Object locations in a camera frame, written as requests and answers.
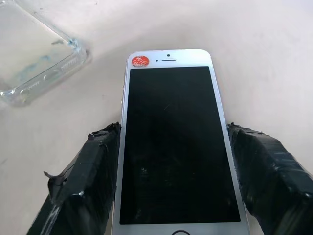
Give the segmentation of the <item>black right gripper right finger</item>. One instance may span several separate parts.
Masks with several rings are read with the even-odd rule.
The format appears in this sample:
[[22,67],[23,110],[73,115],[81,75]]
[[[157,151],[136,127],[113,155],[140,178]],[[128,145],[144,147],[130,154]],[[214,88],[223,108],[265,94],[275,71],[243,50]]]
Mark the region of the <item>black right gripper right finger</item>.
[[313,235],[313,175],[281,142],[231,123],[242,199],[264,235]]

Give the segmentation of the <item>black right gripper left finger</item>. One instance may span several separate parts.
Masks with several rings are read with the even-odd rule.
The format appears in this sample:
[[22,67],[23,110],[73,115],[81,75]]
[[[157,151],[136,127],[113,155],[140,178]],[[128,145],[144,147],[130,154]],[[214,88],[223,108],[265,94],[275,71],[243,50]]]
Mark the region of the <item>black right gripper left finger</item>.
[[50,175],[49,194],[26,235],[104,235],[115,198],[121,125],[88,135],[70,164]]

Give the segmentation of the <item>white smartphone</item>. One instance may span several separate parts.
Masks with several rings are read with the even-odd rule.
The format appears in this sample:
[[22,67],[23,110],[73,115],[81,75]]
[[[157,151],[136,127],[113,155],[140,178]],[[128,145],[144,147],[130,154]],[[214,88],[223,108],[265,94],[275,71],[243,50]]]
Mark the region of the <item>white smartphone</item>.
[[111,235],[250,235],[207,51],[128,57]]

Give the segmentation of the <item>clear plastic phone case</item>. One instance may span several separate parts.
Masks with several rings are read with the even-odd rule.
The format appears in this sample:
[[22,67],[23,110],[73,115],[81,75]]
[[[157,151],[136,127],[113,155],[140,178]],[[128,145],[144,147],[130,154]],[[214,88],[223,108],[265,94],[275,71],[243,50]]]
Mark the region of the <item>clear plastic phone case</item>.
[[0,0],[0,103],[24,106],[80,68],[87,51],[25,0]]

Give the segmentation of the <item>round orange sticker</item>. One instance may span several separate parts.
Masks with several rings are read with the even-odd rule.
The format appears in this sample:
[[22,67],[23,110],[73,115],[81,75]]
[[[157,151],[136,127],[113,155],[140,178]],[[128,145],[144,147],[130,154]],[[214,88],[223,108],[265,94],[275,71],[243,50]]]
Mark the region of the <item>round orange sticker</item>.
[[149,65],[150,60],[147,56],[135,56],[132,61],[131,61],[132,65],[134,67],[146,67]]

